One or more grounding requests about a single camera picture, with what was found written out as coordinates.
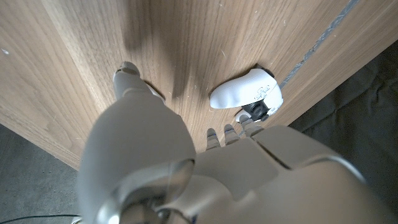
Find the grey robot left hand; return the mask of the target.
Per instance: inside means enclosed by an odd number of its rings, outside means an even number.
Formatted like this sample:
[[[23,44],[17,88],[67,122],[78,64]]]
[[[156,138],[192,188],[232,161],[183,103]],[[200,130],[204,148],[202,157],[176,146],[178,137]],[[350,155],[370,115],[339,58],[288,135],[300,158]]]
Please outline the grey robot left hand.
[[[247,116],[195,151],[182,118],[124,62],[78,174],[84,223],[396,223],[347,160],[286,126]]]

